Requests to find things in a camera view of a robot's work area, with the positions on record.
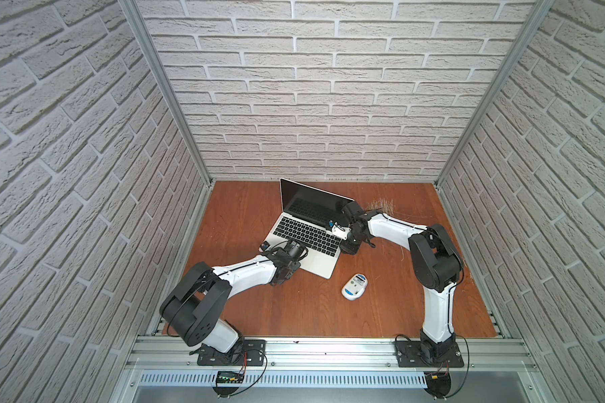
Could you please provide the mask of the white wireless mouse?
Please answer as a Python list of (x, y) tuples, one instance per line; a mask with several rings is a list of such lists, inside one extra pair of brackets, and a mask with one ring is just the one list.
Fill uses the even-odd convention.
[(364, 295), (367, 286), (368, 279), (363, 274), (355, 274), (342, 287), (341, 294), (345, 299), (353, 302)]

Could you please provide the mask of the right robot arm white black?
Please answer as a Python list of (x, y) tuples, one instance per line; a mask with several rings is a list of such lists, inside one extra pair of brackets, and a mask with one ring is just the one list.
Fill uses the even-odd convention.
[(363, 243), (382, 238), (410, 252), (413, 272), (425, 292), (425, 320), (420, 331), (419, 355), (433, 364), (454, 350), (452, 312), (457, 285), (463, 281), (460, 255), (440, 224), (425, 226), (393, 218), (382, 210), (366, 211), (350, 202), (341, 210), (344, 223), (332, 233), (341, 239), (342, 253), (355, 255)]

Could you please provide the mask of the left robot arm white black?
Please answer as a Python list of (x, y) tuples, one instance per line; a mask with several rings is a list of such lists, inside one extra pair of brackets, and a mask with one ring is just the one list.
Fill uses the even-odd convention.
[(241, 333), (221, 318), (228, 300), (259, 285), (282, 285), (308, 254), (302, 243), (289, 240), (233, 265), (199, 262), (161, 303), (159, 314), (187, 346), (202, 344), (221, 354), (235, 354)]

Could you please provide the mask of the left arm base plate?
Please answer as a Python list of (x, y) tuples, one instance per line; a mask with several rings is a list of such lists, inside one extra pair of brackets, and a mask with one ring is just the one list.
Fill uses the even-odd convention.
[(261, 367), (265, 364), (267, 341), (265, 339), (244, 339), (238, 341), (227, 353), (203, 344), (197, 352), (198, 366), (248, 366)]

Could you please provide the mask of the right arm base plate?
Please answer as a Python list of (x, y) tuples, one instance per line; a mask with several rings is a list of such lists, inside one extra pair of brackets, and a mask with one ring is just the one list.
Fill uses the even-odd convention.
[(433, 344), (430, 340), (398, 340), (393, 343), (400, 368), (464, 368), (459, 346), (453, 340)]

